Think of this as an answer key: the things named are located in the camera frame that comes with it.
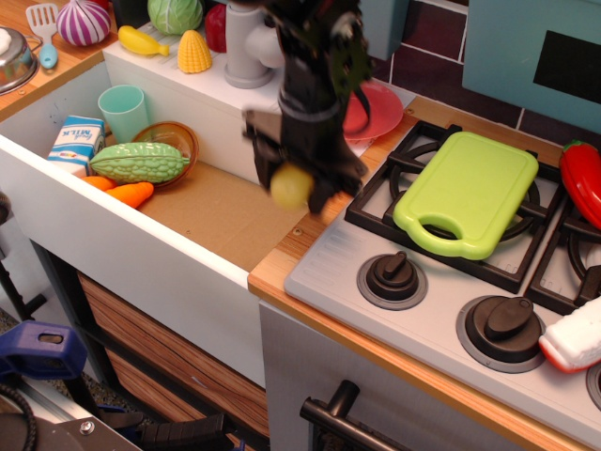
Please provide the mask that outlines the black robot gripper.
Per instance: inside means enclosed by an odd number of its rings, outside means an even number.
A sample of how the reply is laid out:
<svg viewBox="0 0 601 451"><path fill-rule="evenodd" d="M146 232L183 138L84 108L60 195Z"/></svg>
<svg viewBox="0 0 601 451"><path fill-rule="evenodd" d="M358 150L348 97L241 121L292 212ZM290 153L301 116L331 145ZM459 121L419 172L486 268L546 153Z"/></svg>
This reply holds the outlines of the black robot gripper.
<svg viewBox="0 0 601 451"><path fill-rule="evenodd" d="M359 192L367 168L349 149L343 129L352 94L349 91L336 96L329 107L310 112L282 91L279 113L245 110L243 134L253 143L260 184L270 186L272 176L283 163L297 165L315 178L308 198L312 214L320 214L340 192Z"/></svg>

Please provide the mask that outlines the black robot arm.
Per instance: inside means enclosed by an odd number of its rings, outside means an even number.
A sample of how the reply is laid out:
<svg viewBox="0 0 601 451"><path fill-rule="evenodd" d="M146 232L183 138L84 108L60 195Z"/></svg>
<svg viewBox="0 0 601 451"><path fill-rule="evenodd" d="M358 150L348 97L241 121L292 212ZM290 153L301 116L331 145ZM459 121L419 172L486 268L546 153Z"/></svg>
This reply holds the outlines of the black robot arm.
<svg viewBox="0 0 601 451"><path fill-rule="evenodd" d="M370 108L361 85L372 61L357 1L234 1L237 10L262 8L273 19L284 57L277 114L247 110L244 135L254 147L260 184L285 164L306 171L314 187L309 211L319 214L339 193L362 189L367 168L350 150L343 124L350 96Z"/></svg>

